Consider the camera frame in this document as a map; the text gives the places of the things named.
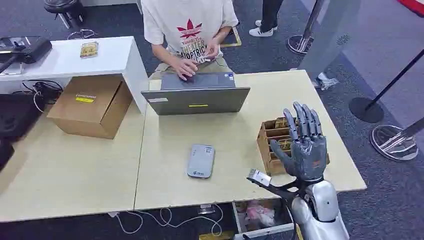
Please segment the person's right hand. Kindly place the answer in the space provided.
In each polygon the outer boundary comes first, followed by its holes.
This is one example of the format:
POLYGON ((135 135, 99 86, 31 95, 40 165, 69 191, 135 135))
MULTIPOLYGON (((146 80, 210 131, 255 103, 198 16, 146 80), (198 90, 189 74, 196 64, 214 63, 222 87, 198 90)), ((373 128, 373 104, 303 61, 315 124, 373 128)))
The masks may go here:
POLYGON ((183 81, 187 81, 187 77, 193 77, 198 71, 198 62, 192 59, 177 57, 170 62, 170 65, 183 81))

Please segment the person's left hand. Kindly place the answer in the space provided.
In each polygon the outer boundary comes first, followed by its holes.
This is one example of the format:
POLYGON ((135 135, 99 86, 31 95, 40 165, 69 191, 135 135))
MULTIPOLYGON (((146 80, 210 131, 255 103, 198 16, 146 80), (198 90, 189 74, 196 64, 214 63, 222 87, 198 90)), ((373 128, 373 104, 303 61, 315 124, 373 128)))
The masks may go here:
POLYGON ((205 58, 206 59, 214 59, 216 58, 220 53, 220 45, 216 40, 211 40, 206 47, 205 50, 205 58))

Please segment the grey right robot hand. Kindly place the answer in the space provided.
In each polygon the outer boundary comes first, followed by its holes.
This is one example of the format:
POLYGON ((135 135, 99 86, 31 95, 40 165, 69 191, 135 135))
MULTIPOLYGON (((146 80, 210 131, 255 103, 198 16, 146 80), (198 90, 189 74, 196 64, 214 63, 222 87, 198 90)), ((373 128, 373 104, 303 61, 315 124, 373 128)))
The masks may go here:
POLYGON ((293 108, 296 118, 287 108, 283 110, 291 139, 291 156, 281 149, 276 140, 270 141, 270 148, 282 162, 287 174, 301 181, 318 181, 324 177, 328 153, 320 118, 306 104, 294 101, 293 108))

